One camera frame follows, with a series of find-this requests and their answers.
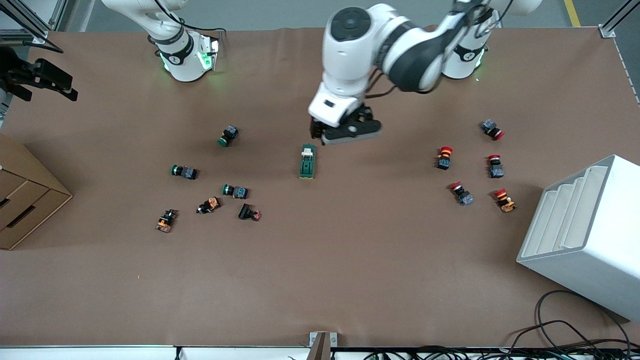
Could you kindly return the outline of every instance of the green led light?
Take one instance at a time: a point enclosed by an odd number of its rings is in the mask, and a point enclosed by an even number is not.
[[[160,54],[160,59],[162,59],[162,63],[164,64],[164,69],[169,71],[169,66],[167,66],[166,60],[164,59],[164,56],[162,54]]]
[[[478,55],[478,61],[476,62],[476,67],[480,66],[480,61],[482,61],[482,55],[484,55],[484,49],[482,49],[482,51],[480,52],[480,55]]]
[[[208,70],[211,68],[211,57],[209,55],[198,52],[198,59],[200,59],[200,63],[202,63],[204,69]]]

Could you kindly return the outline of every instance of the metal frame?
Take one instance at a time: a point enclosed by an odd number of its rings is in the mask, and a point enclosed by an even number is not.
[[[640,4],[640,0],[627,0],[627,2],[618,9],[613,16],[604,24],[598,25],[598,30],[602,38],[614,38],[616,33],[613,31],[618,24],[634,11]]]
[[[3,45],[22,45],[22,41],[42,43],[41,37],[47,37],[49,31],[60,30],[61,19],[69,12],[72,6],[69,0],[58,0],[51,18],[45,21],[29,8],[22,0],[0,0],[0,4],[6,8],[9,17],[16,17],[26,28],[0,29],[0,37]]]
[[[328,333],[325,341],[317,341],[314,348],[307,347],[174,347],[166,345],[84,345],[84,346],[34,346],[11,347],[0,346],[0,357],[4,360],[362,360],[369,356],[369,360],[382,359],[382,355],[370,356],[372,352],[387,352],[391,360],[408,359],[409,353],[417,353],[421,357],[435,355],[430,351],[421,351],[421,348],[395,348],[395,347],[364,347],[331,348],[327,344]],[[504,355],[504,348],[455,348],[456,351],[464,351],[470,360],[479,360],[490,354]],[[612,359],[622,360],[620,349],[601,348]],[[535,359],[535,353],[510,355],[512,360]],[[593,360],[592,356],[572,355],[576,360]],[[433,360],[449,360],[449,354],[440,354]]]

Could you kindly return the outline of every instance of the yellow floor line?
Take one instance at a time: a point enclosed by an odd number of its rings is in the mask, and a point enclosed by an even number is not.
[[[564,0],[564,6],[566,12],[569,13],[569,19],[571,20],[571,26],[580,26],[580,20],[578,19],[578,13],[575,12],[575,6],[572,0]]]

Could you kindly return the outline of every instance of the cardboard box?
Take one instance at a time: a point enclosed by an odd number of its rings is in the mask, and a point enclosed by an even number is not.
[[[0,249],[15,248],[71,197],[21,143],[0,134]]]

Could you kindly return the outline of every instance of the green electrical component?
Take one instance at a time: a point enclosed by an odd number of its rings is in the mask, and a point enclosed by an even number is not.
[[[200,63],[204,69],[208,70],[211,68],[211,56],[198,52],[198,59],[200,59]]]
[[[300,160],[300,179],[313,179],[316,167],[316,147],[310,143],[302,145],[302,160]]]

